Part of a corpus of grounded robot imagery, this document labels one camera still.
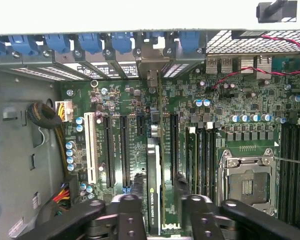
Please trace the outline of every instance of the white capacitor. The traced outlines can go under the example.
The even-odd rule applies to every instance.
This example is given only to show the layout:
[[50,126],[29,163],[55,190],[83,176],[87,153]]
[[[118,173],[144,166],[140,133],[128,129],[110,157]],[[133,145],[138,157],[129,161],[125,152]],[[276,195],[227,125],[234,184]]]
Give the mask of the white capacitor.
[[271,116],[270,116],[270,114],[262,114],[261,119],[262,119],[262,121],[270,122]]
[[245,123],[248,122],[248,116],[245,114],[240,115],[240,121]]
[[67,162],[68,164],[73,164],[73,163],[74,163],[74,158],[73,158],[72,156],[68,156],[68,157],[66,158],[66,162]]
[[81,133],[83,130],[84,130],[84,126],[83,126],[83,125],[78,125],[78,126],[76,126],[76,131],[77,131],[78,133]]
[[82,116],[77,117],[77,119],[75,120],[75,123],[78,125],[82,125],[82,124],[84,124],[84,122],[85,122],[85,119]]
[[66,149],[73,149],[75,147],[75,142],[74,141],[68,141],[66,144],[65,144],[65,148]]
[[234,122],[234,123],[237,123],[239,121],[239,118],[238,118],[237,115],[231,115],[230,116],[230,121]]

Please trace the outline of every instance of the cable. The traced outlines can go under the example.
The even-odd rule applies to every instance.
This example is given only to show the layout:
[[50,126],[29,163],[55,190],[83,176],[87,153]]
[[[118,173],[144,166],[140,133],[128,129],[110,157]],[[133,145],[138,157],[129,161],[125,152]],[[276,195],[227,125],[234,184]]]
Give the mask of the cable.
[[[263,38],[263,39],[270,39],[270,40],[274,40],[274,41],[286,41],[288,43],[295,44],[295,45],[297,45],[300,48],[300,43],[297,42],[297,41],[295,41],[295,40],[292,40],[292,39],[283,38],[283,37],[272,37],[272,36],[267,36],[267,35],[262,35],[261,38]],[[243,70],[254,70],[256,72],[261,72],[263,74],[270,74],[270,75],[274,75],[274,76],[293,76],[293,75],[300,74],[300,70],[298,70],[298,71],[292,71],[292,72],[276,72],[276,71],[268,72],[268,71],[264,71],[264,70],[262,70],[260,68],[254,68],[252,66],[248,66],[248,67],[241,68],[239,71],[235,71],[235,72],[232,72],[232,73],[228,74],[224,78],[222,78],[219,81],[217,81],[212,88],[216,89],[218,87],[218,84],[224,82],[227,78],[229,78],[231,76],[237,75],[238,73],[240,73]]]

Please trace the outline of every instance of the pcie slot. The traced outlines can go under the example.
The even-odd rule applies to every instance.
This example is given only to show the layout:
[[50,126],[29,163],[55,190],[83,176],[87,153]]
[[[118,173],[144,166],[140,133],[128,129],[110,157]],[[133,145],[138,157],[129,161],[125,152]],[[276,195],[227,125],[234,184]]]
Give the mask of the pcie slot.
[[129,123],[127,116],[120,116],[120,141],[122,162],[122,186],[130,187]]
[[137,115],[136,116],[136,129],[138,136],[144,136],[145,132],[145,116],[144,115]]
[[170,114],[170,162],[171,162],[171,181],[172,185],[176,177],[176,173],[179,172],[179,128],[178,128],[178,115]]
[[86,145],[86,165],[88,174],[88,183],[97,183],[96,165],[97,159],[97,137],[95,128],[95,113],[86,112],[84,115],[85,126],[85,145]]
[[114,137],[112,132],[112,119],[109,116],[103,117],[103,131],[106,187],[113,188],[116,183],[116,172],[114,160]]

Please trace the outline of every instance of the ventilation grille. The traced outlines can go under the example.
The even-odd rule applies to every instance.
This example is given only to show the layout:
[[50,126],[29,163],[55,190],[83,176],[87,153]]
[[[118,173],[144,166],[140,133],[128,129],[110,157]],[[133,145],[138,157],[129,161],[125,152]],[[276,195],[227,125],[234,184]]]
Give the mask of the ventilation grille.
[[64,81],[65,80],[64,78],[61,78],[61,77],[51,76],[51,75],[44,74],[44,73],[41,73],[41,72],[32,71],[32,70],[29,70],[29,69],[24,68],[24,67],[11,68],[11,70],[18,71],[18,72],[25,73],[25,74],[35,75],[35,76],[38,76],[38,77],[41,77],[41,78],[52,79],[52,80],[55,80],[55,81]]
[[[265,35],[293,39],[300,43],[300,30],[270,31]],[[207,54],[263,54],[300,52],[300,47],[286,41],[263,38],[234,39],[231,30],[222,30],[207,44]]]
[[44,71],[47,71],[47,72],[50,72],[50,73],[53,73],[53,74],[58,74],[60,76],[64,76],[68,79],[73,79],[73,80],[83,80],[83,78],[79,77],[79,76],[76,76],[76,75],[73,75],[69,72],[66,72],[66,71],[62,71],[60,69],[57,69],[55,67],[52,67],[52,66],[49,66],[49,67],[38,67],[39,69],[42,69]]

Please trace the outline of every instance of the wire bundle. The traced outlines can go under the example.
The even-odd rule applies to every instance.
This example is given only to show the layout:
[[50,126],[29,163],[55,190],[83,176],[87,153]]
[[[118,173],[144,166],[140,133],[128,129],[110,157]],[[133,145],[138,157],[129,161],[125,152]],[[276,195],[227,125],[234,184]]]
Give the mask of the wire bundle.
[[[267,35],[262,35],[261,38],[270,39],[270,40],[274,40],[274,41],[286,41],[288,43],[295,44],[300,48],[300,43],[295,41],[295,40],[292,40],[292,39],[283,38],[283,37],[272,37],[272,36],[267,36]],[[256,72],[261,72],[263,74],[270,74],[270,75],[274,75],[274,76],[292,76],[292,75],[300,74],[300,70],[293,71],[293,72],[276,72],[276,71],[270,71],[269,72],[269,71],[262,70],[260,68],[255,68],[255,67],[252,67],[252,66],[248,66],[248,67],[241,68],[239,71],[235,71],[235,72],[232,72],[232,73],[228,74],[224,78],[217,81],[212,88],[216,89],[218,87],[218,84],[224,82],[227,78],[229,78],[231,76],[237,75],[238,73],[240,73],[243,70],[254,70]]]

